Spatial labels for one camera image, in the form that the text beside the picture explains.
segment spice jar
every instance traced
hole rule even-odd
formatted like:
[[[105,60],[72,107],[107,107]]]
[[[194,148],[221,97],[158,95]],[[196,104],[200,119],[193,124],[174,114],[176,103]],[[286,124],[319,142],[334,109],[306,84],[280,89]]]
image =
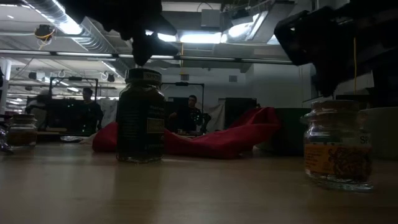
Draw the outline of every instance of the spice jar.
[[[369,191],[371,138],[362,128],[365,117],[350,100],[312,103],[304,120],[305,172],[329,189]]]
[[[11,118],[7,143],[11,150],[32,149],[36,145],[37,128],[33,114],[15,114]]]
[[[159,72],[134,68],[126,74],[126,87],[118,105],[119,161],[159,161],[164,151],[165,97],[160,91]]]

